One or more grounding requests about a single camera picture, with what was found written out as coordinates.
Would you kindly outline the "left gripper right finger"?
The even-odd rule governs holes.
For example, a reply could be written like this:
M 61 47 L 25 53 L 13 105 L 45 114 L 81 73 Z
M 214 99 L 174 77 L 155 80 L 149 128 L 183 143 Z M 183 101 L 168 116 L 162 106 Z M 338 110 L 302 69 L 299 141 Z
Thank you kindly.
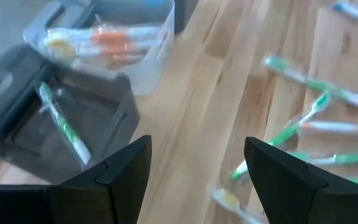
M 270 223 L 357 223 L 358 184 L 254 137 L 244 144 L 249 175 Z

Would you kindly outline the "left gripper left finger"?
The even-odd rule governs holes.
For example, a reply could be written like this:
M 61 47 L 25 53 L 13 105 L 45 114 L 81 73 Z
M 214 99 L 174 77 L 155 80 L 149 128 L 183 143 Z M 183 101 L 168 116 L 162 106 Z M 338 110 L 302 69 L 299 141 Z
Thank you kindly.
M 50 223 L 138 221 L 147 188 L 152 139 L 144 135 L 53 191 Z

